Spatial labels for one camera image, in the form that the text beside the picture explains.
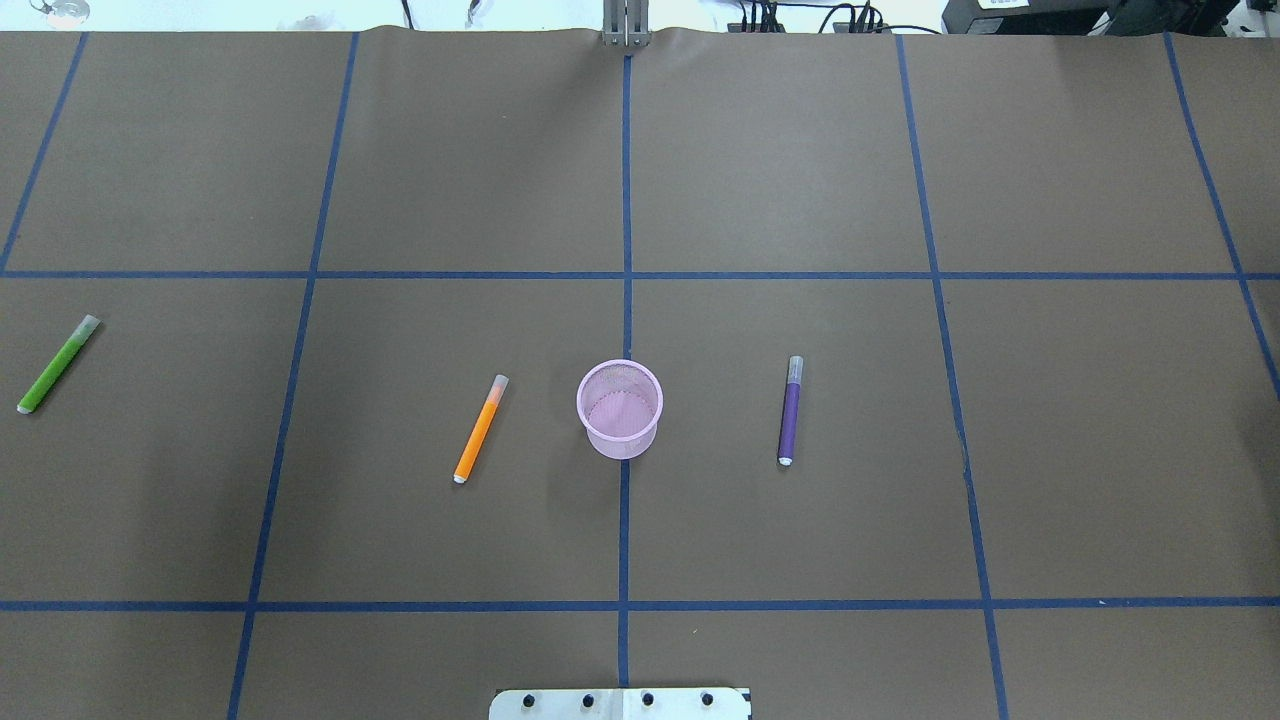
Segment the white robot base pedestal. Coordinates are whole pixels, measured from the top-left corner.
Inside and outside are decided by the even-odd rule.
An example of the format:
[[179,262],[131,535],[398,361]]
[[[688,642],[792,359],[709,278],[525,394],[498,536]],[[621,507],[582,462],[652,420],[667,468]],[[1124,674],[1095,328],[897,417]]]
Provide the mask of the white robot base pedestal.
[[650,687],[509,689],[492,700],[489,719],[751,719],[749,689]]

